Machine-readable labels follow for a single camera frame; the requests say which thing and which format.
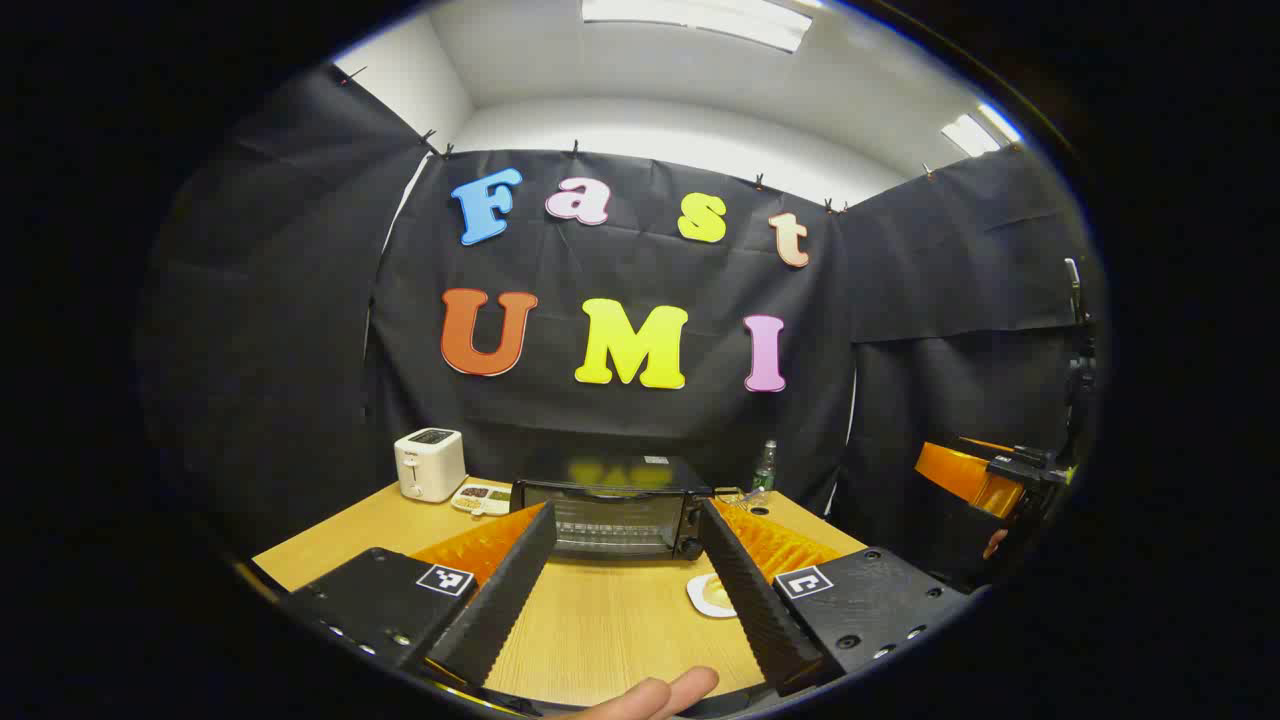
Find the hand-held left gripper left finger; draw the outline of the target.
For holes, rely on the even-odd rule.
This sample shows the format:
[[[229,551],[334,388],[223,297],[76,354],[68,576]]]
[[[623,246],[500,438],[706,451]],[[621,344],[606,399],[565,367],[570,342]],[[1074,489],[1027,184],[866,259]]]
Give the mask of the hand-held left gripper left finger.
[[[485,684],[557,542],[549,502],[415,556],[371,547],[282,596],[293,619],[389,671]]]

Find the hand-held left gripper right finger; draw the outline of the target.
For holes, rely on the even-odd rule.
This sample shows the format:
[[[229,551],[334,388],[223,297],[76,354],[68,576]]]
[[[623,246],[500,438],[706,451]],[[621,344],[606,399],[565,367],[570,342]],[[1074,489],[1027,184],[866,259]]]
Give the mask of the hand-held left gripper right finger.
[[[844,684],[891,664],[972,610],[973,594],[888,550],[819,561],[791,538],[748,547],[762,518],[704,498],[699,538],[745,630],[765,684],[781,698]]]

